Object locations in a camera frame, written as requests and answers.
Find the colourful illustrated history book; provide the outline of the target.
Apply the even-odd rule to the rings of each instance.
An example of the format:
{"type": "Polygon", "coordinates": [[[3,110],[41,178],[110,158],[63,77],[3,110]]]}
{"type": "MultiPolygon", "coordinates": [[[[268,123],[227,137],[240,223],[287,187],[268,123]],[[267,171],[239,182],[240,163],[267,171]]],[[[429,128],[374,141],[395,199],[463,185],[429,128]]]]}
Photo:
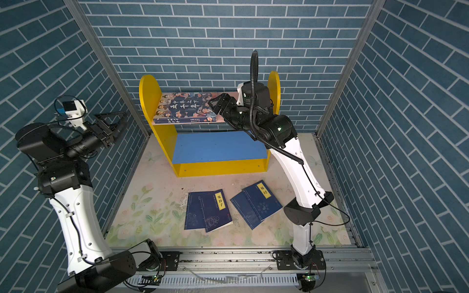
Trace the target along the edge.
{"type": "Polygon", "coordinates": [[[208,102],[219,95],[215,92],[162,94],[153,123],[215,123],[217,115],[208,102]]]}

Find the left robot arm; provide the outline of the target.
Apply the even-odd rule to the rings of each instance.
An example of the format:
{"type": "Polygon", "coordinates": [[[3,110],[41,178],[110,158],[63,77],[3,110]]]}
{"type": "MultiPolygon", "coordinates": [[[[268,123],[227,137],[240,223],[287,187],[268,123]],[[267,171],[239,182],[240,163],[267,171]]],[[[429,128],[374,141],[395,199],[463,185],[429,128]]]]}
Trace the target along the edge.
{"type": "Polygon", "coordinates": [[[162,254],[150,239],[115,253],[105,241],[94,207],[92,178],[85,158],[109,148],[127,125],[125,111],[97,114],[95,123],[66,141],[53,132],[56,122],[20,129],[18,149],[37,166],[38,189],[56,211],[68,253],[68,278],[60,293],[105,293],[126,283],[139,269],[160,271],[162,254]]]}

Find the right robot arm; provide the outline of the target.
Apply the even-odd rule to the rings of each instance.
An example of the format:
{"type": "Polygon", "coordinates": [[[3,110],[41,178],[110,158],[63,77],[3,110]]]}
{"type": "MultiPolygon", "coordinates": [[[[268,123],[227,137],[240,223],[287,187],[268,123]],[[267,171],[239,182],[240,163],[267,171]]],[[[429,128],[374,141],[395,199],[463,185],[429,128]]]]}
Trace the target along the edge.
{"type": "Polygon", "coordinates": [[[313,175],[291,120],[274,112],[269,89],[258,82],[246,82],[241,98],[240,105],[235,97],[222,93],[210,99],[208,105],[233,129],[264,144],[279,162],[296,196],[283,209],[293,223],[292,259],[299,268],[316,265],[322,269],[324,258],[311,238],[311,227],[321,208],[333,200],[333,194],[322,188],[313,175]]]}

